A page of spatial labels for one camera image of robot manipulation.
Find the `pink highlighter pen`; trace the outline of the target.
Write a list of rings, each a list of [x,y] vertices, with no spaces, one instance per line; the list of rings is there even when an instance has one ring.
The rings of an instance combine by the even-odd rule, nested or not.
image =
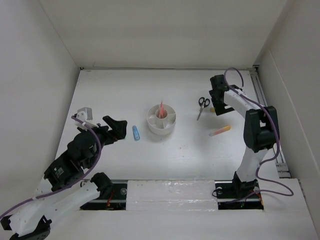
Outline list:
[[[163,119],[164,118],[164,114],[165,114],[165,108],[164,108],[164,105],[163,105],[163,101],[161,101],[160,108],[159,108],[159,118]]]

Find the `orange highlighter marker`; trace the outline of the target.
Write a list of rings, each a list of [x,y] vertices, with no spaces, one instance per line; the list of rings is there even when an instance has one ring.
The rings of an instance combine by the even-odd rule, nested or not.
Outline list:
[[[209,136],[210,137],[213,137],[213,136],[216,136],[216,135],[219,135],[221,133],[224,133],[224,132],[227,132],[231,129],[231,126],[230,125],[225,125],[221,128],[217,128],[215,130],[213,130],[212,132],[209,133]]]

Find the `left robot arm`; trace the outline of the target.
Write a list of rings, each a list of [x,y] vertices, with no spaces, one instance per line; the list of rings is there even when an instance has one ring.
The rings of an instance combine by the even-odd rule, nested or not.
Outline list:
[[[102,119],[105,125],[92,124],[76,113],[71,117],[78,125],[77,134],[67,149],[45,170],[33,196],[11,207],[0,216],[12,240],[44,240],[51,226],[67,213],[97,198],[111,198],[113,183],[104,172],[98,172],[84,186],[61,200],[60,193],[81,182],[97,165],[102,149],[127,135],[126,120]]]

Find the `brown capped pen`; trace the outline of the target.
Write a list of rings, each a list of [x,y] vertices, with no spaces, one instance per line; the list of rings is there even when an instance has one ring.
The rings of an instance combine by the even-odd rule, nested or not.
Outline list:
[[[158,117],[159,117],[160,119],[163,118],[163,108],[162,108],[162,107],[159,108]]]

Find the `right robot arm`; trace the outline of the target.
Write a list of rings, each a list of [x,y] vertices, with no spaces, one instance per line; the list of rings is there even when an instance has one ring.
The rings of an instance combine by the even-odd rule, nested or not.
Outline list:
[[[277,110],[257,105],[236,85],[228,86],[222,74],[211,77],[210,83],[209,94],[216,115],[236,111],[244,118],[246,148],[241,164],[230,183],[215,185],[218,199],[241,199],[258,188],[256,171],[279,133]]]

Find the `purple capped pen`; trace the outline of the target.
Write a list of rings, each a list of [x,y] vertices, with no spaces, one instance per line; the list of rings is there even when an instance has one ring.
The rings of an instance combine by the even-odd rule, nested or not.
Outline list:
[[[165,117],[165,108],[164,107],[162,107],[162,117],[164,118]]]

